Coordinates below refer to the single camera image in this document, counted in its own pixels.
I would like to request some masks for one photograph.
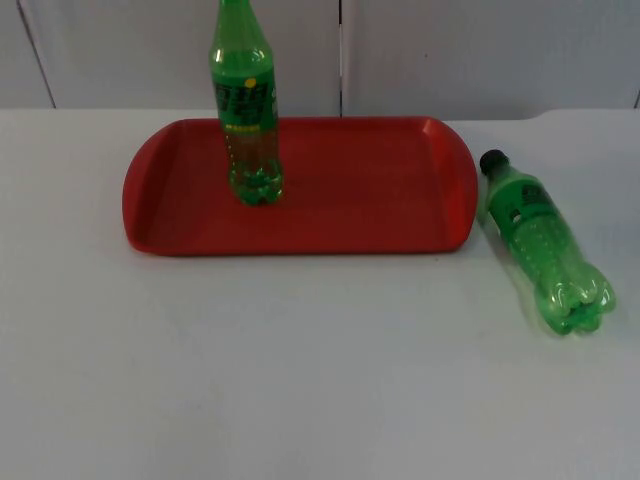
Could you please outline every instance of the bottle base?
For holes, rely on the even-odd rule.
[[[267,175],[258,171],[243,175],[241,180],[238,181],[237,175],[230,173],[231,190],[245,205],[251,207],[271,205],[282,197],[284,181],[280,174]]]

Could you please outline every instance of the bottle label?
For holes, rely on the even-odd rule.
[[[213,74],[223,130],[242,135],[274,128],[278,121],[275,83],[273,69],[255,77]]]
[[[544,187],[533,180],[522,179],[502,187],[491,200],[489,212],[507,242],[513,240],[518,227],[532,218],[558,215]]]

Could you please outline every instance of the bottle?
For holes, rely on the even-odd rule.
[[[248,205],[282,195],[273,53],[249,0],[220,0],[209,64],[229,158],[229,182]]]
[[[489,180],[487,208],[502,240],[535,285],[535,301],[560,335],[593,332],[615,308],[607,279],[580,252],[568,225],[540,181],[520,173],[499,150],[480,169]]]

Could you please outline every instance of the white wall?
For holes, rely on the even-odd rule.
[[[1,0],[0,108],[50,106],[18,8],[13,1]]]
[[[23,0],[58,107],[213,107],[218,0]],[[339,111],[337,0],[253,0],[280,110]]]
[[[631,108],[639,0],[343,0],[347,115]]]

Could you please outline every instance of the soda bottle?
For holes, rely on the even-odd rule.
[[[540,181],[520,173],[499,150],[480,169],[489,180],[487,208],[520,267],[535,285],[538,310],[560,335],[593,332],[615,308],[607,279],[580,252]]]
[[[209,63],[229,158],[229,182],[248,205],[282,194],[273,53],[249,0],[220,0]]]

